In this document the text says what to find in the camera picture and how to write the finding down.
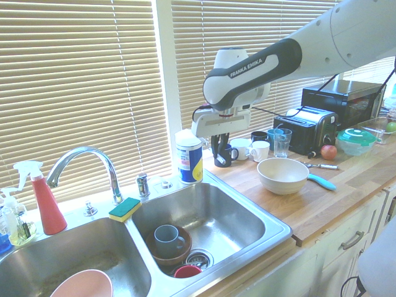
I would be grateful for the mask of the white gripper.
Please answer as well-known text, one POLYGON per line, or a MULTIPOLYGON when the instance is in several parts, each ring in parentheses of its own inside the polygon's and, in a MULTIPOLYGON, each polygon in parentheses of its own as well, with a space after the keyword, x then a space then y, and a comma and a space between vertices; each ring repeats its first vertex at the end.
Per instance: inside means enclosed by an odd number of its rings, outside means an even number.
POLYGON ((237 111, 232 116, 224 116, 213 109, 196 111, 191 131, 196 137, 211 137, 213 157, 217 158, 220 139, 220 155, 225 156, 231 132, 246 130, 251 121, 250 110, 237 111))

